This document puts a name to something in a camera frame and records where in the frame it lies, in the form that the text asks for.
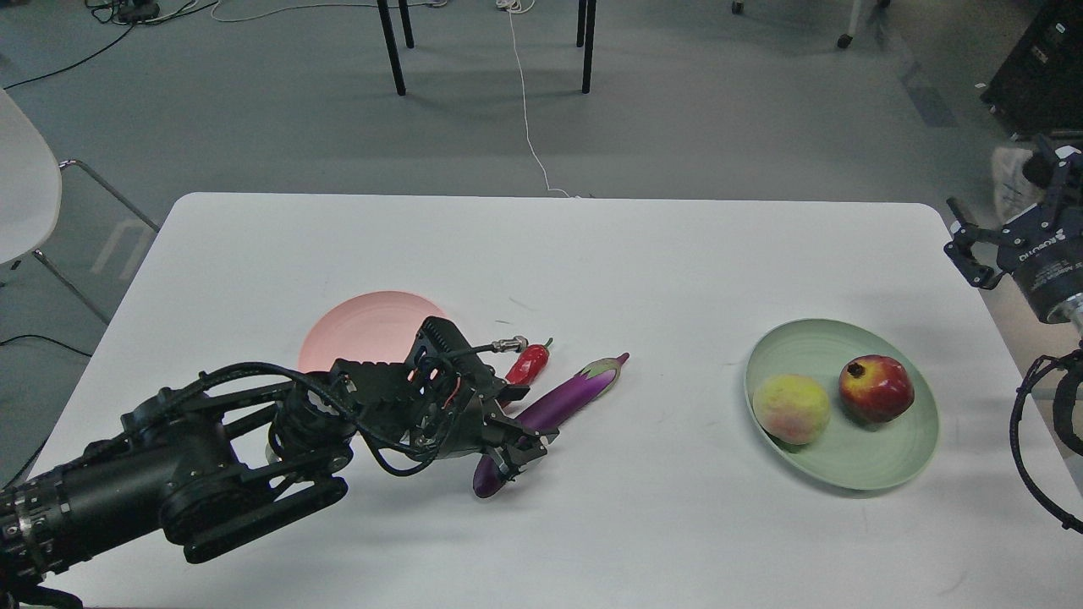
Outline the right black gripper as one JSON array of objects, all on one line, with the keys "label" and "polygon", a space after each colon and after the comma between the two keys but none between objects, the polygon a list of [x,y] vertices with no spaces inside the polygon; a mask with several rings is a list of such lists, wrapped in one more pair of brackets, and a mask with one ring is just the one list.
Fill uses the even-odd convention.
[{"label": "right black gripper", "polygon": [[1080,324],[1082,238],[1080,237],[1080,170],[1082,153],[1075,144],[1034,137],[1036,153],[1025,163],[1025,177],[1044,190],[1038,204],[1004,226],[1006,243],[999,246],[999,270],[979,262],[977,244],[1001,245],[999,233],[965,216],[962,200],[948,197],[953,217],[944,254],[973,288],[991,291],[1006,272],[1041,323]]}]

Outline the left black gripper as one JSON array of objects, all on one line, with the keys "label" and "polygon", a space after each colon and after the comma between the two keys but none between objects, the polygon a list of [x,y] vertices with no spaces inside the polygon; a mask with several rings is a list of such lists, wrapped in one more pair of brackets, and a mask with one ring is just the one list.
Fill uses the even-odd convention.
[{"label": "left black gripper", "polygon": [[503,485],[548,455],[558,428],[537,429],[511,419],[491,419],[503,406],[522,400],[531,387],[488,374],[438,371],[433,378],[413,371],[396,426],[384,433],[388,448],[415,462],[483,454],[485,485]]}]

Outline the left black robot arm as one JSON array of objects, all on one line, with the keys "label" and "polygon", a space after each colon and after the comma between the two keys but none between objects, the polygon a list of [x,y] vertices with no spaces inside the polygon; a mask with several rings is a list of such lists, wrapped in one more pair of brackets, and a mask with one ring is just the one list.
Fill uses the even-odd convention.
[{"label": "left black robot arm", "polygon": [[512,478],[558,435],[503,412],[526,390],[430,357],[311,373],[242,363],[164,388],[118,436],[3,489],[3,606],[79,608],[44,576],[156,529],[201,563],[329,508],[347,494],[356,436],[392,475],[483,453]]}]

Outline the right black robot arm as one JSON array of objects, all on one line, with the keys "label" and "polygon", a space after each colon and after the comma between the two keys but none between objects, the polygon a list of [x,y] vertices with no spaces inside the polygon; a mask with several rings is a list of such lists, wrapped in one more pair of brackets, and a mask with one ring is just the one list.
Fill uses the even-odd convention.
[{"label": "right black robot arm", "polygon": [[[943,251],[974,288],[991,290],[1005,275],[1013,278],[1026,302],[1041,323],[1069,323],[1080,331],[1082,304],[1082,207],[1077,146],[1058,145],[1044,134],[1033,135],[1042,165],[1049,171],[1043,200],[991,230],[968,220],[954,197],[945,200],[955,223]],[[1053,435],[1069,451],[1080,455],[1080,432],[1073,414],[1080,404],[1082,354],[1073,350],[1064,357],[1041,355],[1025,373],[1016,390],[1009,419],[1009,448],[1025,488],[1064,529],[1080,532],[1080,518],[1049,498],[1026,470],[1019,424],[1025,402],[1036,384],[1054,370],[1061,371],[1052,397]]]}]

